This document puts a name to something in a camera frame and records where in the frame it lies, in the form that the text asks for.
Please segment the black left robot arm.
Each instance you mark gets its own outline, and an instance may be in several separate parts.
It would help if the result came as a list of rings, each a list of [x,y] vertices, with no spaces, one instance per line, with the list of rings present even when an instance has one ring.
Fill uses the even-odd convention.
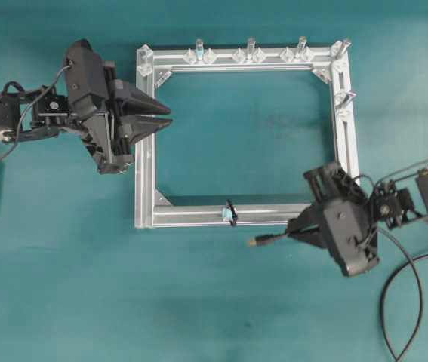
[[[81,139],[100,174],[125,172],[133,163],[133,145],[171,124],[171,110],[134,85],[117,77],[81,39],[67,50],[58,72],[67,93],[54,84],[25,90],[15,81],[0,92],[0,142],[46,140],[62,133]]]

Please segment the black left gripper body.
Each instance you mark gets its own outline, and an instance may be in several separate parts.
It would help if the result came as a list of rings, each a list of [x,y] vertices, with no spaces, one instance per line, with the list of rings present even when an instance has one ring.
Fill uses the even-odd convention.
[[[125,173],[134,156],[128,141],[117,134],[119,111],[110,90],[117,79],[115,62],[104,61],[83,38],[69,46],[64,65],[69,128],[79,132],[98,173]]]

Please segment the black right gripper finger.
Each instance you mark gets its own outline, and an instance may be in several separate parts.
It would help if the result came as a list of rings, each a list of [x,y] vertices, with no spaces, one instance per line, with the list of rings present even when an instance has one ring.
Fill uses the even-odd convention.
[[[320,205],[310,205],[301,214],[288,221],[288,234],[313,234],[323,230],[322,207]]]
[[[320,249],[327,248],[319,228],[293,231],[291,238]]]

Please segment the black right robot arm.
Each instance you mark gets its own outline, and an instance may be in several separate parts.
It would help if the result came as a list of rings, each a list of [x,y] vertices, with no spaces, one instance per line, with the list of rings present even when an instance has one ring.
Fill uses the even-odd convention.
[[[426,208],[416,211],[408,189],[398,189],[398,179],[389,176],[366,195],[337,162],[304,174],[314,195],[301,214],[290,219],[285,230],[289,238],[326,249],[343,275],[352,277],[379,263],[377,224],[389,229],[428,218],[428,161],[412,175]]]

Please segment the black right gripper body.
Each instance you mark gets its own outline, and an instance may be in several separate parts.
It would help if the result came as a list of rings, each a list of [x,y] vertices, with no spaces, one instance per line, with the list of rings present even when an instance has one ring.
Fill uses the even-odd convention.
[[[317,229],[313,240],[328,250],[344,276],[364,273],[379,263],[368,197],[336,162],[307,171],[305,180],[314,202],[305,209],[307,226]]]

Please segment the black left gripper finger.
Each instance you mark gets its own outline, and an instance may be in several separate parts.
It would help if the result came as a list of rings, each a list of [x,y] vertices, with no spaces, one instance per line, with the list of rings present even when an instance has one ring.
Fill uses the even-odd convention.
[[[171,109],[132,84],[117,80],[117,100],[133,114],[170,114]]]
[[[157,118],[148,115],[127,115],[122,118],[122,125],[129,126],[125,131],[125,137],[130,145],[165,129],[171,123],[172,120],[169,118]]]

